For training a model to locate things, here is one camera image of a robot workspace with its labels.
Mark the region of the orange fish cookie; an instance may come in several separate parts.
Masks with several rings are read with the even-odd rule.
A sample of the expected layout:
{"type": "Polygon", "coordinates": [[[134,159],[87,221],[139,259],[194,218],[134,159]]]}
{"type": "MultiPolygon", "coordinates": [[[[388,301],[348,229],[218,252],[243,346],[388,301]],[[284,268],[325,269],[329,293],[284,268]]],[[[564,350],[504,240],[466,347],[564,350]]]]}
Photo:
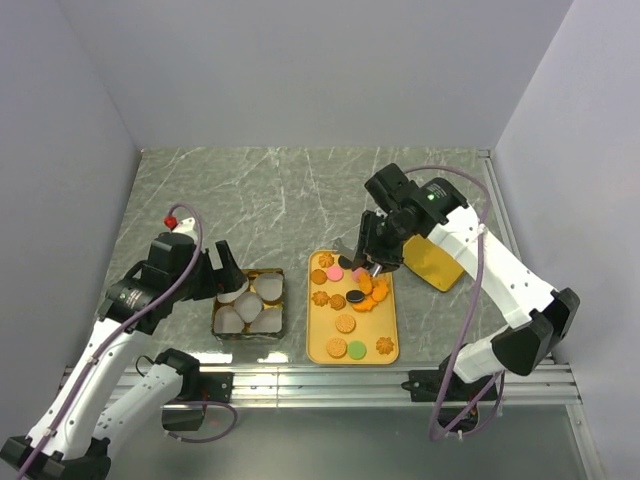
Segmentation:
{"type": "Polygon", "coordinates": [[[390,288],[384,278],[374,279],[372,282],[371,299],[376,303],[381,303],[389,294],[390,288]]]}
{"type": "Polygon", "coordinates": [[[367,296],[360,302],[352,303],[351,307],[356,312],[370,312],[376,305],[377,302],[373,298],[367,296]]]}
{"type": "Polygon", "coordinates": [[[366,271],[361,272],[357,277],[359,290],[364,295],[370,295],[374,289],[373,281],[370,274],[366,271]]]}

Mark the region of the black sandwich cookie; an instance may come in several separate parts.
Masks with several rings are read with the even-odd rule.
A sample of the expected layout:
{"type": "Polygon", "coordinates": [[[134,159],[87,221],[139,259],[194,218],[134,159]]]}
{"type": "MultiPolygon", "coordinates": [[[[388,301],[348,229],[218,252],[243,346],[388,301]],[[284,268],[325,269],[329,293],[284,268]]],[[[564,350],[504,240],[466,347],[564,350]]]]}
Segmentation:
{"type": "Polygon", "coordinates": [[[350,290],[345,295],[346,300],[352,304],[358,304],[365,300],[366,295],[360,290],[350,290]]]}
{"type": "Polygon", "coordinates": [[[353,265],[352,261],[344,256],[338,258],[338,264],[343,269],[351,269],[353,265]]]}

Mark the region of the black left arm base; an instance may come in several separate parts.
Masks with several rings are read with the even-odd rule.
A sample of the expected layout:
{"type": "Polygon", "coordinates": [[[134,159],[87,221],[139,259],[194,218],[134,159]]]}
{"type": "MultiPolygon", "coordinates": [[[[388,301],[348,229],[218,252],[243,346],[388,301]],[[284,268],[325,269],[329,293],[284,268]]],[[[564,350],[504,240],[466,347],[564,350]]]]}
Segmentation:
{"type": "Polygon", "coordinates": [[[186,385],[182,387],[179,401],[203,401],[203,404],[187,408],[168,408],[162,410],[162,426],[174,438],[180,431],[195,432],[203,424],[209,406],[226,408],[230,405],[234,374],[230,371],[204,372],[195,357],[169,348],[159,353],[155,359],[147,355],[139,356],[135,361],[136,372],[142,376],[144,372],[139,363],[145,359],[150,365],[167,364],[184,377],[186,385]]]}

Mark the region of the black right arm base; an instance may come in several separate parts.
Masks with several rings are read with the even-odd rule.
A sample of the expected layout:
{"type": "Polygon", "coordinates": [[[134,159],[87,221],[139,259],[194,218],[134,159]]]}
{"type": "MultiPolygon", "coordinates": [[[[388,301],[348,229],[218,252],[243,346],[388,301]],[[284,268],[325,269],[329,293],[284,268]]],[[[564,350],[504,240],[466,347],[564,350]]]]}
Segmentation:
{"type": "MultiPolygon", "coordinates": [[[[441,383],[444,380],[444,373],[443,369],[410,370],[408,379],[401,384],[401,388],[409,393],[412,402],[436,403],[441,383]]],[[[480,402],[494,402],[487,418],[481,419],[479,406],[475,404],[459,419],[450,432],[465,436],[485,428],[500,412],[504,391],[503,380],[504,376],[498,378],[496,375],[489,375],[467,384],[453,374],[444,396],[444,402],[458,402],[462,403],[462,406],[460,408],[441,407],[437,415],[439,427],[445,429],[466,408],[466,405],[471,403],[488,386],[484,395],[479,398],[480,402]]]]}

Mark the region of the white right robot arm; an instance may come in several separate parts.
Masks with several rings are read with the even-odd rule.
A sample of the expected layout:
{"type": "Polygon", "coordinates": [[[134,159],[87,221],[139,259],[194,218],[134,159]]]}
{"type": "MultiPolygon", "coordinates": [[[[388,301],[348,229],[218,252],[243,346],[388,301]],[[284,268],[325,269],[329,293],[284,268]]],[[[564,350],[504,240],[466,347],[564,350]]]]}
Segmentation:
{"type": "Polygon", "coordinates": [[[460,344],[440,375],[443,393],[462,399],[475,383],[504,371],[527,376],[563,340],[580,305],[570,288],[557,289],[526,267],[486,227],[466,197],[448,180],[423,185],[395,163],[365,184],[378,209],[361,216],[351,261],[371,274],[404,262],[403,248],[422,237],[449,255],[494,302],[506,324],[494,334],[460,344]]]}

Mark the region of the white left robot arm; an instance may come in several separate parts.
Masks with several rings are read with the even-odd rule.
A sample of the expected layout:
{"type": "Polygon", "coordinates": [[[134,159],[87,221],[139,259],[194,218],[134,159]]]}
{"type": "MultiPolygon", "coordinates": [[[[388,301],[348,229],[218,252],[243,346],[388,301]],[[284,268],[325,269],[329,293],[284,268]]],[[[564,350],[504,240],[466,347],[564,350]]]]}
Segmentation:
{"type": "Polygon", "coordinates": [[[204,406],[200,363],[167,349],[115,403],[112,392],[177,302],[214,299],[248,284],[226,241],[213,268],[195,218],[166,220],[170,231],[151,243],[105,296],[88,344],[45,414],[24,436],[9,438],[2,459],[27,479],[104,479],[128,438],[170,402],[204,406]]]}

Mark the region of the white paper cup liner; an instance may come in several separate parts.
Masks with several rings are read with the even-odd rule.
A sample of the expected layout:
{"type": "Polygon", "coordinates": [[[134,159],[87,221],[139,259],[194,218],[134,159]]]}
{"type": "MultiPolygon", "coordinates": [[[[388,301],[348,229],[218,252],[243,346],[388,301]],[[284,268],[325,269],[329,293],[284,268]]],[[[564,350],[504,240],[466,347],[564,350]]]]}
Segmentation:
{"type": "Polygon", "coordinates": [[[234,309],[244,323],[252,323],[263,310],[263,301],[255,292],[247,291],[234,302],[234,309]]]}
{"type": "Polygon", "coordinates": [[[283,294],[284,279],[280,273],[262,273],[254,280],[255,292],[265,302],[276,302],[283,294]]]}
{"type": "Polygon", "coordinates": [[[223,305],[233,304],[235,300],[238,297],[240,297],[243,293],[248,291],[249,288],[250,288],[250,281],[249,279],[246,279],[245,282],[241,285],[241,287],[238,290],[233,292],[218,294],[216,297],[216,301],[223,305]]]}
{"type": "Polygon", "coordinates": [[[282,330],[283,316],[279,308],[268,308],[261,311],[251,322],[250,333],[276,334],[282,330]]]}
{"type": "Polygon", "coordinates": [[[232,306],[222,306],[215,312],[213,320],[215,334],[239,334],[243,332],[244,327],[245,322],[232,306]]]}

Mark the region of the pink round cookie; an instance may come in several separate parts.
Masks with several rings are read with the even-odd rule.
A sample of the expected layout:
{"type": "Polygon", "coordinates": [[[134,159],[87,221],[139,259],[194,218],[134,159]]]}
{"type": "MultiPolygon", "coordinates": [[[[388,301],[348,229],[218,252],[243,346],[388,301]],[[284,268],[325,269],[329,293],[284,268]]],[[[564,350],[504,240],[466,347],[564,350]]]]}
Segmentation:
{"type": "Polygon", "coordinates": [[[339,282],[344,277],[344,271],[339,265],[332,265],[326,270],[327,279],[339,282]]]}

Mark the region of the flower shaped cookie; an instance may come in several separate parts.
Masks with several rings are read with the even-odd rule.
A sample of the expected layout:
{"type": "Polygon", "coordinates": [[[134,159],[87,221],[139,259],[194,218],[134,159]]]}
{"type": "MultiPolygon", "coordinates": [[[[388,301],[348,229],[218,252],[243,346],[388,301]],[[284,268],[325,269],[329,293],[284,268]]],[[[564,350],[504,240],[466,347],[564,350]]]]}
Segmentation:
{"type": "Polygon", "coordinates": [[[316,291],[311,295],[311,300],[316,306],[325,306],[330,301],[326,291],[316,291]]]}
{"type": "Polygon", "coordinates": [[[329,252],[324,252],[318,257],[318,264],[321,268],[329,268],[335,263],[334,256],[329,252]]]}
{"type": "Polygon", "coordinates": [[[376,350],[380,355],[389,355],[395,350],[395,343],[391,337],[380,337],[376,341],[376,350]]]}

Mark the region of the round waffle cookie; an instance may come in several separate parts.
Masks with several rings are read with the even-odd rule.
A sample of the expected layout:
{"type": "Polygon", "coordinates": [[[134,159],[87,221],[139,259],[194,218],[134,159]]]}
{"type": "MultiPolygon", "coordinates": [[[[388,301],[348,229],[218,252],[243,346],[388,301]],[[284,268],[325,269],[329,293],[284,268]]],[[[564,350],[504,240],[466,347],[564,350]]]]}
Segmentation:
{"type": "Polygon", "coordinates": [[[347,342],[342,338],[332,337],[326,343],[326,352],[333,359],[343,358],[347,350],[347,342]]]}
{"type": "Polygon", "coordinates": [[[310,274],[310,280],[316,285],[322,285],[327,281],[327,275],[322,269],[315,269],[310,274]]]}
{"type": "Polygon", "coordinates": [[[335,319],[335,328],[338,332],[349,334],[356,328],[356,320],[353,316],[348,314],[339,315],[335,319]]]}

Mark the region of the gold cookie tin box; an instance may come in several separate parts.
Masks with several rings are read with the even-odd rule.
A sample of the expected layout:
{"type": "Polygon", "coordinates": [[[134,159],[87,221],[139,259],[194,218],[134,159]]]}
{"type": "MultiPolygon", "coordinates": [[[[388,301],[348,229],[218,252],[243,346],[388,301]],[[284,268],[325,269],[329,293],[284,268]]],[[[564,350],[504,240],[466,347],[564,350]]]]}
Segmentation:
{"type": "Polygon", "coordinates": [[[281,339],[285,334],[284,271],[244,269],[238,292],[214,302],[211,333],[219,340],[281,339]]]}

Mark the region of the orange plastic tray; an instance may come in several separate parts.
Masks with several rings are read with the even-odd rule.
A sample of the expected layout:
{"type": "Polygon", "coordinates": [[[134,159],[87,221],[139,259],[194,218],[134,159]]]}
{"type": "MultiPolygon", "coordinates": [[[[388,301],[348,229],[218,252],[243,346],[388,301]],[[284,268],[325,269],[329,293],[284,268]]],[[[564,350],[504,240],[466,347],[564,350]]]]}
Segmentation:
{"type": "Polygon", "coordinates": [[[308,262],[307,355],[322,365],[389,365],[399,355],[393,277],[369,279],[318,250],[308,262]]]}

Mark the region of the gold tin lid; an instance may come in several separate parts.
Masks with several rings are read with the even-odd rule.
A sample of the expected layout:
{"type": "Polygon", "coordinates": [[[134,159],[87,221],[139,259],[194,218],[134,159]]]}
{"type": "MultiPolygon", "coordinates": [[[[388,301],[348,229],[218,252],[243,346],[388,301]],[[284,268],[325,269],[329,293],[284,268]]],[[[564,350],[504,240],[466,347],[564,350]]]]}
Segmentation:
{"type": "Polygon", "coordinates": [[[448,292],[465,270],[442,248],[416,235],[403,247],[404,265],[440,292],[448,292]]]}

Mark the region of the green round cookie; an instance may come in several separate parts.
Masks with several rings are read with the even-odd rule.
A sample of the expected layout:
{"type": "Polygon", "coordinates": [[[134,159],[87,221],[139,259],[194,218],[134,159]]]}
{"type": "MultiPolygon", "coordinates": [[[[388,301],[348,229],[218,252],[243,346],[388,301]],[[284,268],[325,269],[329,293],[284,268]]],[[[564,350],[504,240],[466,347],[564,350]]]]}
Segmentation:
{"type": "Polygon", "coordinates": [[[347,345],[347,354],[353,360],[362,360],[367,354],[367,347],[362,341],[352,341],[347,345]]]}

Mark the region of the white aluminium side rail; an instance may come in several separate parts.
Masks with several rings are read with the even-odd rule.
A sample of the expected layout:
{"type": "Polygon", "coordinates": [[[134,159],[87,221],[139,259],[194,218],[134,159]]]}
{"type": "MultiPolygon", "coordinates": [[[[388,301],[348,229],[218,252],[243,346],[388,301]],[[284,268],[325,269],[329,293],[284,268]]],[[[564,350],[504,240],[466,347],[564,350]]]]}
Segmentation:
{"type": "Polygon", "coordinates": [[[514,230],[514,216],[512,215],[512,208],[508,202],[508,191],[499,179],[493,162],[493,154],[494,151],[491,149],[480,149],[477,152],[477,159],[482,163],[482,172],[491,196],[492,216],[496,218],[499,227],[500,234],[495,234],[495,236],[500,237],[506,248],[525,266],[531,267],[532,264],[529,261],[525,261],[521,255],[520,244],[516,236],[516,231],[514,230]]]}

